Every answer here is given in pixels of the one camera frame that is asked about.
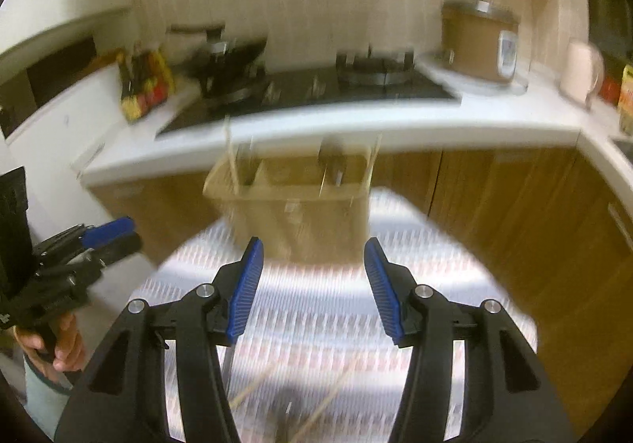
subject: light blue sleeve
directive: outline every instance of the light blue sleeve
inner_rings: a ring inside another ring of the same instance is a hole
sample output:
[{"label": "light blue sleeve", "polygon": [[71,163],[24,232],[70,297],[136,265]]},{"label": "light blue sleeve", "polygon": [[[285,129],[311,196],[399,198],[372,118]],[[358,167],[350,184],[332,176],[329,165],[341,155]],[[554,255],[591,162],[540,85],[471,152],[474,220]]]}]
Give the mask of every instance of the light blue sleeve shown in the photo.
[{"label": "light blue sleeve", "polygon": [[35,371],[27,357],[24,360],[27,383],[25,409],[39,428],[53,439],[61,413],[70,396],[70,383],[60,374],[60,384],[55,384]]}]

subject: black glass cooktop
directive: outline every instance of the black glass cooktop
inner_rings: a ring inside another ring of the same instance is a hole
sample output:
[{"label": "black glass cooktop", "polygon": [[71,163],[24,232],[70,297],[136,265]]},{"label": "black glass cooktop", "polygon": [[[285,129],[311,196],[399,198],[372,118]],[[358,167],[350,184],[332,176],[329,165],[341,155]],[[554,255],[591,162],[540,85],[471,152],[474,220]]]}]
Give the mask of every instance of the black glass cooktop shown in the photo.
[{"label": "black glass cooktop", "polygon": [[387,85],[350,83],[341,78],[335,66],[255,77],[250,83],[240,84],[239,88],[228,94],[196,100],[158,135],[222,121],[227,115],[237,117],[302,106],[397,99],[425,103],[460,102],[460,99],[419,71],[414,69],[408,73],[406,81],[389,83],[387,79]]}]

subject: gas stove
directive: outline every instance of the gas stove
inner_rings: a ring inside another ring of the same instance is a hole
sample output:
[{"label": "gas stove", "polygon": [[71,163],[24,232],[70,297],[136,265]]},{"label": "gas stove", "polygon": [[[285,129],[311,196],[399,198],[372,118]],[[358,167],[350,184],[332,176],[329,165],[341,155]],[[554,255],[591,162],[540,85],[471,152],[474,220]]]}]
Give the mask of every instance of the gas stove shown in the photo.
[{"label": "gas stove", "polygon": [[262,67],[252,75],[223,84],[213,96],[202,97],[183,110],[162,134],[196,125],[302,106],[357,101],[400,100],[452,102],[460,100],[413,65],[413,52],[376,56],[339,53],[334,66],[267,74]]}]

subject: striped tablecloth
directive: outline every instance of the striped tablecloth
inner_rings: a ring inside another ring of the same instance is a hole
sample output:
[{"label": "striped tablecloth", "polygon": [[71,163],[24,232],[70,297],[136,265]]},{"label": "striped tablecloth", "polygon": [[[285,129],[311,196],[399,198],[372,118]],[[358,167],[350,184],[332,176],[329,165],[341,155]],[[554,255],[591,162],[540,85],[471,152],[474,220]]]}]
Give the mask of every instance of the striped tablecloth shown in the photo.
[{"label": "striped tablecloth", "polygon": [[[391,262],[411,270],[449,300],[478,306],[498,299],[536,348],[536,326],[518,312],[492,276],[405,199],[388,190],[370,197],[370,234]],[[218,268],[241,256],[219,221],[184,244],[131,298],[151,305],[181,298]],[[167,351],[165,385],[170,432],[184,441],[175,352]],[[218,354],[223,359],[224,349]],[[463,345],[456,344],[446,436],[459,433]],[[343,387],[312,425],[306,442],[385,442],[398,410],[411,351],[398,349],[382,328],[362,266],[295,266],[266,261],[244,335],[235,348],[229,399],[262,373],[266,379],[233,411],[243,443],[274,441],[276,396],[301,398],[301,420],[328,396],[343,370]]]}]

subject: brown rice cooker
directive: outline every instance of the brown rice cooker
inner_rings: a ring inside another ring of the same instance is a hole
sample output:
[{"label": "brown rice cooker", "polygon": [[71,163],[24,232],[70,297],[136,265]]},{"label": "brown rice cooker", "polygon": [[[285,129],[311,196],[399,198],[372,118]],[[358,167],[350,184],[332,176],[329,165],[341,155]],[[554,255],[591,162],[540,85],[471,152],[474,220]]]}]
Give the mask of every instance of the brown rice cooker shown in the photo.
[{"label": "brown rice cooker", "polygon": [[519,20],[485,0],[446,0],[442,48],[450,69],[494,82],[511,82],[517,68]]}]

